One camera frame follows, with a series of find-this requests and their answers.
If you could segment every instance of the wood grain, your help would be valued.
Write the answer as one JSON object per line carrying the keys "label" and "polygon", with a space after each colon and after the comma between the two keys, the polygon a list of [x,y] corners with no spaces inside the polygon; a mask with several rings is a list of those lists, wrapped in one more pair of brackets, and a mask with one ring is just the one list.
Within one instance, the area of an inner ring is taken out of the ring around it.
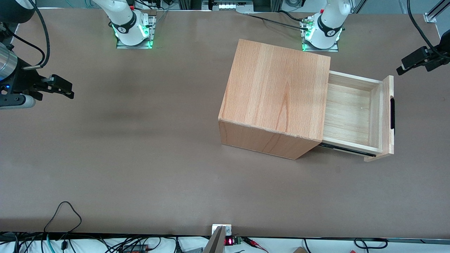
{"label": "wood grain", "polygon": [[365,157],[364,161],[371,162],[394,154],[394,129],[391,129],[391,98],[394,97],[394,77],[388,76],[383,80],[382,87],[382,132],[381,142],[383,152],[376,157]]}
{"label": "wood grain", "polygon": [[330,57],[239,40],[219,118],[321,140]]}
{"label": "wood grain", "polygon": [[329,65],[328,56],[239,40],[219,113],[236,126],[220,128],[222,143],[291,159],[320,143]]}
{"label": "wood grain", "polygon": [[219,129],[223,144],[288,159],[297,159],[320,143],[320,141],[288,136],[281,132],[240,125],[237,122],[219,120]]}

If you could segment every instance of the open drawer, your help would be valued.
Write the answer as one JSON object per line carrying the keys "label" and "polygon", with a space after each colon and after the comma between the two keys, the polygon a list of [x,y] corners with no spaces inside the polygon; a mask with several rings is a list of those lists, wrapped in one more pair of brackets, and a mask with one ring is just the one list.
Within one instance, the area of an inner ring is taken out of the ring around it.
{"label": "open drawer", "polygon": [[393,77],[330,71],[330,59],[239,40],[218,117],[221,143],[288,159],[317,145],[365,161],[393,154]]}
{"label": "open drawer", "polygon": [[319,146],[365,156],[394,154],[393,76],[383,81],[330,71]]}

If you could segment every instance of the table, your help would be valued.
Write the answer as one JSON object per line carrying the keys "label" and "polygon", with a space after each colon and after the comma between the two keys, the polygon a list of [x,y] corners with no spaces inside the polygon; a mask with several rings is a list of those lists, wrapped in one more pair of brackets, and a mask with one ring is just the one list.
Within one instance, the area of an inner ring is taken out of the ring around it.
{"label": "table", "polygon": [[[339,52],[323,53],[334,71],[395,76],[395,155],[365,163],[321,147],[292,161],[221,145],[217,115],[238,39],[300,50],[295,29],[174,11],[153,49],[116,50],[102,10],[42,13],[51,57],[40,74],[71,81],[75,99],[44,94],[32,109],[0,112],[0,230],[42,231],[68,200],[83,217],[78,232],[207,235],[229,223],[248,236],[450,239],[449,68],[396,75],[425,45],[407,15],[350,15]],[[417,21],[436,44],[434,24]],[[45,47],[36,15],[18,34]],[[66,206],[49,230],[76,223]]]}

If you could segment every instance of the wooden box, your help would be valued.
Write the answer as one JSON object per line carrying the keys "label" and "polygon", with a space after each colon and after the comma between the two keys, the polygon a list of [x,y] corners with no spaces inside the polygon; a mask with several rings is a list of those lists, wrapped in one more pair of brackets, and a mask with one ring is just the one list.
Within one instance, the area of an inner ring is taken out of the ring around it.
{"label": "wooden box", "polygon": [[393,154],[393,76],[377,81],[329,66],[328,56],[239,40],[221,142],[290,159],[317,145],[365,161]]}

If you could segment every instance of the wire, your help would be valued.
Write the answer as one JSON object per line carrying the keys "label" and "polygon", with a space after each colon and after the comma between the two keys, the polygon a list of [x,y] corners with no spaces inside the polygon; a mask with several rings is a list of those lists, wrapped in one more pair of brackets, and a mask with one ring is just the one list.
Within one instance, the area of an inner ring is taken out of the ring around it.
{"label": "wire", "polygon": [[423,33],[422,29],[420,29],[419,25],[417,24],[416,20],[414,19],[412,13],[411,13],[411,4],[410,4],[410,0],[406,1],[406,8],[408,10],[408,16],[411,19],[411,22],[413,23],[413,25],[416,27],[417,31],[420,33],[420,36],[423,38],[423,40],[427,43],[428,47],[430,47],[430,49],[437,55],[439,55],[440,57],[450,60],[449,56],[445,56],[443,54],[441,54],[439,51],[437,51],[437,49],[431,44],[431,42],[428,40],[428,38],[425,36],[425,34]]}
{"label": "wire", "polygon": [[37,47],[36,45],[33,45],[32,43],[30,43],[30,42],[28,42],[28,41],[26,41],[26,40],[24,40],[24,39],[22,39],[22,38],[19,37],[18,35],[15,35],[15,34],[9,29],[9,27],[8,27],[6,24],[3,24],[3,26],[4,26],[4,28],[11,34],[11,36],[13,36],[14,38],[20,40],[21,42],[23,42],[23,43],[29,45],[30,47],[32,47],[32,48],[38,50],[38,51],[41,53],[42,57],[41,57],[41,59],[40,59],[40,62],[39,62],[37,65],[41,64],[41,63],[44,61],[45,54],[44,54],[44,51],[42,51],[42,49],[40,49],[40,48]]}
{"label": "wire", "polygon": [[50,248],[50,251],[51,251],[52,253],[56,253],[55,250],[54,250],[53,247],[52,247],[52,244],[50,243],[49,234],[47,234],[47,244],[48,244],[48,246],[49,246],[49,248]]}
{"label": "wire", "polygon": [[159,246],[160,243],[161,243],[161,237],[159,238],[159,243],[158,243],[153,249],[151,249],[151,250],[156,249],[156,248]]}
{"label": "wire", "polygon": [[135,2],[138,2],[138,3],[140,3],[140,4],[144,5],[144,6],[147,6],[147,7],[149,7],[150,9],[151,9],[151,8],[157,8],[157,9],[162,9],[162,10],[164,10],[164,8],[161,7],[161,6],[148,5],[148,4],[145,4],[145,3],[144,3],[143,1],[141,1],[141,0],[135,0]]}
{"label": "wire", "polygon": [[34,238],[35,238],[35,236],[33,236],[33,239],[31,240],[31,242],[30,242],[30,244],[28,246],[27,246],[27,244],[25,244],[26,248],[23,251],[23,253],[27,253],[28,252],[28,248],[31,246],[31,244],[33,244]]}
{"label": "wire", "polygon": [[47,65],[47,62],[49,62],[50,58],[50,38],[49,38],[49,31],[47,30],[47,26],[45,25],[44,18],[42,17],[41,12],[37,8],[36,4],[33,0],[28,0],[31,5],[33,5],[33,8],[36,10],[37,15],[39,16],[40,22],[42,23],[42,28],[44,29],[45,33],[45,41],[47,43],[47,56],[45,57],[45,60],[42,64],[39,64],[40,68],[43,68],[45,65]]}
{"label": "wire", "polygon": [[254,18],[259,18],[259,19],[262,19],[262,20],[266,20],[266,21],[269,21],[269,22],[272,22],[272,23],[275,23],[275,24],[279,24],[279,25],[282,25],[282,26],[292,27],[292,28],[296,28],[296,29],[300,29],[300,30],[305,30],[305,31],[308,30],[308,28],[306,28],[306,27],[297,27],[297,26],[293,26],[293,25],[281,23],[281,22],[278,22],[278,21],[275,21],[275,20],[270,20],[270,19],[267,19],[267,18],[258,17],[258,16],[253,16],[253,15],[250,15],[250,14],[244,14],[244,15],[250,16],[250,17],[254,17]]}
{"label": "wire", "polygon": [[264,251],[266,251],[267,253],[269,253],[269,251],[267,251],[267,249],[263,248],[263,247],[262,247],[261,245],[259,245],[256,241],[254,241],[254,240],[252,240],[252,239],[250,239],[250,238],[248,238],[248,237],[242,237],[242,241],[245,242],[245,243],[247,243],[248,245],[254,247],[254,248],[258,248],[258,249],[264,250]]}
{"label": "wire", "polygon": [[68,239],[68,241],[69,241],[70,248],[72,249],[73,253],[77,253],[77,252],[75,251],[75,248],[74,248],[73,245],[72,245],[72,241],[71,241],[70,239]]}
{"label": "wire", "polygon": [[[364,246],[360,246],[358,245],[356,242],[360,241],[363,243]],[[385,243],[383,246],[380,247],[368,247],[367,244],[364,242],[364,240],[362,240],[361,238],[355,238],[353,240],[353,243],[355,244],[356,247],[360,248],[360,249],[365,249],[367,253],[369,253],[369,249],[383,249],[385,247],[387,247],[387,240],[382,239],[382,241]]]}
{"label": "wire", "polygon": [[308,253],[311,253],[311,251],[309,250],[309,247],[308,247],[308,243],[306,242],[306,238],[303,238],[303,241],[305,241],[305,248],[306,248],[306,251],[307,251]]}
{"label": "wire", "polygon": [[279,10],[278,12],[284,13],[284,14],[286,14],[288,17],[290,17],[291,19],[293,19],[293,20],[295,20],[295,21],[298,21],[298,22],[301,22],[303,19],[308,18],[308,17],[306,17],[306,18],[294,18],[289,12],[284,11],[284,10]]}
{"label": "wire", "polygon": [[69,0],[66,0],[66,3],[68,3],[70,5],[70,7],[75,8],[70,2]]}
{"label": "wire", "polygon": [[62,204],[67,203],[70,208],[72,208],[72,211],[78,216],[78,218],[80,219],[80,222],[78,223],[78,225],[76,225],[74,228],[72,228],[71,230],[69,230],[67,233],[70,233],[72,231],[74,231],[76,228],[78,228],[81,223],[83,222],[83,219],[81,218],[81,216],[75,211],[75,209],[73,208],[72,204],[70,204],[69,201],[63,201],[61,203],[59,203],[58,207],[56,208],[55,213],[53,214],[53,217],[49,220],[49,222],[47,223],[47,225],[45,225],[44,227],[44,232],[47,233],[47,227],[50,225],[50,223],[53,221],[53,219],[55,218],[56,214],[58,213],[59,208],[61,207]]}

